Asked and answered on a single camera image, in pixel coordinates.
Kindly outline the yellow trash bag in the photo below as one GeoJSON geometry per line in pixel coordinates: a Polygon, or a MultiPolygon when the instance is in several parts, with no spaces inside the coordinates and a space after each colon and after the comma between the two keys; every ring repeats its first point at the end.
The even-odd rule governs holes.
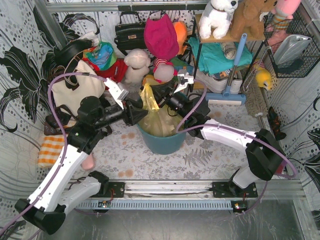
{"type": "Polygon", "coordinates": [[[149,83],[142,87],[139,95],[143,103],[142,108],[148,110],[147,116],[138,123],[141,129],[155,137],[171,137],[175,135],[177,133],[176,128],[182,117],[170,110],[167,105],[158,106],[152,86],[149,83]]]}

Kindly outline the teal trash bin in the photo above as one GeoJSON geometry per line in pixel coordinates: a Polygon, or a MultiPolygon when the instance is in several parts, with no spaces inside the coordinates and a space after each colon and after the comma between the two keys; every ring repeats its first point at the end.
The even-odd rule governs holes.
{"type": "Polygon", "coordinates": [[[168,137],[157,137],[142,130],[139,123],[138,127],[142,133],[145,144],[155,154],[169,155],[178,151],[186,138],[185,132],[176,133],[175,135],[168,137]]]}

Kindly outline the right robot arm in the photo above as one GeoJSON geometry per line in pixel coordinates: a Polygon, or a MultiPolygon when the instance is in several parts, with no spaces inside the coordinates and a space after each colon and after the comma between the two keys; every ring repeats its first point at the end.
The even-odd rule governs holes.
{"type": "Polygon", "coordinates": [[[178,124],[168,124],[176,134],[188,132],[193,137],[216,141],[245,152],[247,165],[230,177],[223,192],[235,197],[243,196],[245,189],[255,181],[267,182],[276,175],[286,157],[268,130],[247,132],[221,124],[208,116],[210,109],[204,95],[187,100],[178,88],[175,82],[158,85],[145,83],[140,97],[151,113],[158,113],[162,106],[167,106],[182,118],[178,124]]]}

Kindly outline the cream canvas tote bag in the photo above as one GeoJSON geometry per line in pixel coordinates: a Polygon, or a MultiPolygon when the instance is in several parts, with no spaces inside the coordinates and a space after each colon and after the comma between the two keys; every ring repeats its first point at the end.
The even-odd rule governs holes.
{"type": "Polygon", "coordinates": [[[105,91],[105,85],[95,77],[85,75],[76,75],[75,77],[79,84],[75,90],[68,88],[63,79],[52,86],[52,93],[57,107],[65,105],[73,115],[77,116],[81,101],[90,96],[100,98],[105,91]]]}

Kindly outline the rainbow striped cloth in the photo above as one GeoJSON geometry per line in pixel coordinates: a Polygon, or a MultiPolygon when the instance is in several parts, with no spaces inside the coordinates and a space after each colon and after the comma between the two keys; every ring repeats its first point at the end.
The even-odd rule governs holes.
{"type": "MultiPolygon", "coordinates": [[[[173,63],[174,69],[177,70],[177,73],[181,69],[186,69],[190,75],[193,73],[194,67],[192,65],[189,65],[188,63],[178,59],[177,57],[174,57],[170,62],[173,63]]],[[[146,83],[149,83],[150,85],[160,85],[160,84],[164,84],[166,82],[164,82],[164,83],[157,82],[154,78],[154,73],[152,70],[152,72],[150,74],[147,74],[144,77],[144,79],[142,80],[143,85],[146,83]]]]}

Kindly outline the cream plush bear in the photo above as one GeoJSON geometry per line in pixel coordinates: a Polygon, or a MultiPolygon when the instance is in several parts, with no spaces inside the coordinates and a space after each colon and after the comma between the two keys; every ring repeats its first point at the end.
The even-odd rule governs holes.
{"type": "Polygon", "coordinates": [[[124,63],[128,66],[125,72],[125,82],[141,84],[145,75],[150,71],[151,59],[144,50],[136,48],[125,56],[124,63]]]}

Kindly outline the red garment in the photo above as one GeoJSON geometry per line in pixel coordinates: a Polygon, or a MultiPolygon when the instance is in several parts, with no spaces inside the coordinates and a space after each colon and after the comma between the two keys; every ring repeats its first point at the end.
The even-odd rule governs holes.
{"type": "Polygon", "coordinates": [[[118,58],[107,70],[97,71],[96,74],[103,78],[110,78],[116,83],[120,83],[125,77],[128,66],[123,58],[118,58]]]}

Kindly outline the orange plush toy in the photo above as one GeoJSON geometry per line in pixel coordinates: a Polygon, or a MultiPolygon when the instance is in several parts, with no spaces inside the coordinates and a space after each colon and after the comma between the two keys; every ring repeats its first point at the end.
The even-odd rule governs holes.
{"type": "Polygon", "coordinates": [[[173,27],[176,32],[177,43],[179,47],[177,55],[182,55],[187,48],[187,46],[184,45],[187,39],[187,26],[183,21],[175,21],[173,22],[173,27]]]}

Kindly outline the blue floor sweeper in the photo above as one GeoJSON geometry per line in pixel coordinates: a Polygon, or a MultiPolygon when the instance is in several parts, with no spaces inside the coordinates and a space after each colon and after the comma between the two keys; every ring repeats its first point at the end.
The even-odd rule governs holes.
{"type": "Polygon", "coordinates": [[[244,94],[231,94],[231,86],[234,80],[234,74],[236,68],[239,65],[242,52],[247,40],[247,34],[243,33],[241,35],[240,41],[238,43],[235,59],[233,62],[232,71],[230,72],[227,80],[225,89],[221,93],[207,93],[205,99],[209,104],[218,104],[218,105],[235,105],[243,106],[246,102],[246,96],[244,94]]]}

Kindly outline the pink cylindrical plush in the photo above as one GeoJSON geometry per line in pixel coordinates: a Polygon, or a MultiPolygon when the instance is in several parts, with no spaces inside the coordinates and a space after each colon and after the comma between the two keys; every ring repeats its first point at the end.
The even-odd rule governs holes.
{"type": "Polygon", "coordinates": [[[81,163],[81,167],[84,171],[89,171],[95,167],[95,159],[92,153],[81,163]]]}

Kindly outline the white plush dog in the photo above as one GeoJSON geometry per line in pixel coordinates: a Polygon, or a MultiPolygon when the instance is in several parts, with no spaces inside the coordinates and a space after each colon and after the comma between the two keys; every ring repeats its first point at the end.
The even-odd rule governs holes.
{"type": "Polygon", "coordinates": [[[238,0],[210,0],[199,20],[200,38],[205,40],[213,36],[219,40],[225,37],[238,3],[238,0]]]}

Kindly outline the black metal shelf rack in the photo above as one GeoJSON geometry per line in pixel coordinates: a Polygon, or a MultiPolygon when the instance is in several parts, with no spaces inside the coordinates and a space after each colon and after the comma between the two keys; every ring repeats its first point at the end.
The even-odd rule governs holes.
{"type": "MultiPolygon", "coordinates": [[[[194,21],[193,21],[193,30],[192,30],[192,38],[196,39],[196,42],[198,43],[197,46],[195,46],[194,48],[190,47],[190,52],[189,52],[189,61],[191,60],[191,55],[193,55],[193,63],[194,63],[194,73],[193,73],[193,77],[196,78],[196,74],[197,72],[206,72],[204,67],[205,67],[205,59],[202,57],[204,52],[207,52],[208,55],[210,55],[211,57],[215,57],[218,53],[222,52],[221,48],[219,47],[219,50],[215,50],[215,51],[206,51],[206,49],[208,48],[208,46],[211,46],[213,44],[216,44],[217,46],[220,45],[220,43],[229,43],[229,42],[234,42],[237,43],[236,46],[238,46],[239,42],[240,42],[240,37],[238,38],[232,38],[231,36],[231,30],[229,29],[227,34],[221,38],[221,39],[215,39],[212,35],[207,38],[207,39],[202,39],[198,33],[200,31],[200,19],[201,19],[201,14],[196,14],[194,17],[194,21]]],[[[261,50],[264,41],[265,41],[265,35],[262,32],[262,34],[259,37],[253,37],[252,34],[250,33],[250,29],[248,27],[245,27],[243,30],[244,34],[247,35],[246,40],[244,41],[246,42],[259,42],[261,43],[259,50],[257,50],[255,56],[253,56],[253,54],[251,52],[250,53],[250,57],[251,57],[251,62],[250,64],[245,64],[244,61],[242,61],[243,59],[243,55],[244,55],[244,50],[242,51],[239,63],[237,65],[237,69],[239,70],[242,67],[248,67],[248,71],[250,71],[250,69],[252,68],[254,62],[256,61],[256,58],[258,56],[259,51],[261,50]]]]}

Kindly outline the brown teddy bear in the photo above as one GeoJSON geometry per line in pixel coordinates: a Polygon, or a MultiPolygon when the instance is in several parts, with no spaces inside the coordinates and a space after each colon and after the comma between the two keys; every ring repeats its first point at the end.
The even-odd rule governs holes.
{"type": "Polygon", "coordinates": [[[233,14],[230,35],[239,39],[243,33],[249,33],[254,40],[264,34],[264,23],[260,16],[269,13],[277,4],[277,0],[244,0],[239,3],[233,14]]]}

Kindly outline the pink plush toy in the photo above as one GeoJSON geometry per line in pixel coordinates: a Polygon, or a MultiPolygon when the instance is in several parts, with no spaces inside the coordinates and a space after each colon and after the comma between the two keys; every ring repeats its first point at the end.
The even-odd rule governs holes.
{"type": "Polygon", "coordinates": [[[271,26],[277,30],[286,29],[293,19],[293,14],[298,9],[301,0],[278,0],[274,9],[271,26]]]}

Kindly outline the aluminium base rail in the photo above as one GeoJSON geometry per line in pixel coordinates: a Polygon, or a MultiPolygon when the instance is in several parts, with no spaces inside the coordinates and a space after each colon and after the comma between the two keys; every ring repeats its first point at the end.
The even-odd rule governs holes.
{"type": "MultiPolygon", "coordinates": [[[[227,195],[226,180],[112,180],[109,187],[115,198],[127,199],[235,199],[227,195]]],[[[304,199],[300,180],[272,179],[267,184],[258,180],[246,191],[247,199],[262,196],[264,200],[304,199]]]]}

